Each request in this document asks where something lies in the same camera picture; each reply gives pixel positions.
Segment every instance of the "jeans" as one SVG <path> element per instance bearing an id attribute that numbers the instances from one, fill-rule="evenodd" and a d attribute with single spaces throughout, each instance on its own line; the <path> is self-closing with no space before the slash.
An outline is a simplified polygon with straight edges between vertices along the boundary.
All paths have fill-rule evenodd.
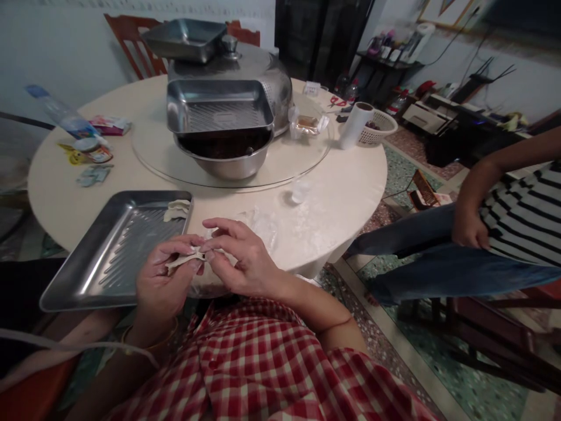
<path id="1" fill-rule="evenodd" d="M 450 238 L 455 209 L 453 203 L 400 219 L 359 236 L 348 252 L 394 254 L 439 237 Z M 503 294 L 559 278 L 559 267 L 523 263 L 448 240 L 422 251 L 415 262 L 370 280 L 368 289 L 380 304 L 396 305 L 411 299 Z"/>

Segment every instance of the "picture frame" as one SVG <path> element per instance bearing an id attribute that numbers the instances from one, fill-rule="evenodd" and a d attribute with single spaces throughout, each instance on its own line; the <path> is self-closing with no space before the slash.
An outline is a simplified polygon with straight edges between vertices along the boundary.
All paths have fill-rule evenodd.
<path id="1" fill-rule="evenodd" d="M 425 0 L 419 22 L 430 22 L 435 26 L 459 29 L 462 18 L 475 0 Z"/>

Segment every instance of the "black and white striped shirt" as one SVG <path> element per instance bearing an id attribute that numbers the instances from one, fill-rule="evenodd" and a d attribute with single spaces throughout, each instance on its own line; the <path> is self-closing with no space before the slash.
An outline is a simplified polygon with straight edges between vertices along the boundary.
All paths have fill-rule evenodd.
<path id="1" fill-rule="evenodd" d="M 561 161 L 491 191 L 480 215 L 492 253 L 561 267 Z"/>

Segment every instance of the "hand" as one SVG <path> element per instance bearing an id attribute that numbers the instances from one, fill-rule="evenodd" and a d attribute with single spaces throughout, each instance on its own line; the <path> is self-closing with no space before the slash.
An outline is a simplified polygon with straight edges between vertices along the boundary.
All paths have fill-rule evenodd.
<path id="1" fill-rule="evenodd" d="M 456 211 L 452 241 L 462 247 L 490 250 L 489 231 L 478 214 L 467 215 Z"/>
<path id="2" fill-rule="evenodd" d="M 263 241 L 241 222 L 225 218 L 203 221 L 207 228 L 218 228 L 200 252 L 205 253 L 214 273 L 233 293 L 275 299 L 279 279 L 283 274 L 269 256 Z M 223 249 L 238 262 L 232 266 L 228 258 L 217 251 Z"/>
<path id="3" fill-rule="evenodd" d="M 204 242 L 203 237 L 183 235 L 156 246 L 136 279 L 137 320 L 166 322 L 181 311 L 193 276 L 197 272 L 202 274 L 203 262 L 192 259 L 179 266 L 171 277 L 167 276 L 165 264 L 174 261 L 177 254 L 193 254 L 191 246 Z"/>

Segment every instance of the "metal basket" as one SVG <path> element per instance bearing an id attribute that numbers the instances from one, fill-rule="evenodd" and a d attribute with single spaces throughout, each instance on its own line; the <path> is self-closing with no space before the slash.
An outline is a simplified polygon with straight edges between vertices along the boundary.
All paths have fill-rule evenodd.
<path id="1" fill-rule="evenodd" d="M 395 133 L 397 131 L 397 122 L 395 121 L 395 119 L 389 114 L 386 114 L 380 110 L 374 110 L 374 117 L 372 117 L 370 121 L 378 126 L 380 130 L 370 129 L 364 126 L 364 129 L 362 129 L 361 136 L 358 140 L 360 143 L 376 144 L 387 135 Z"/>

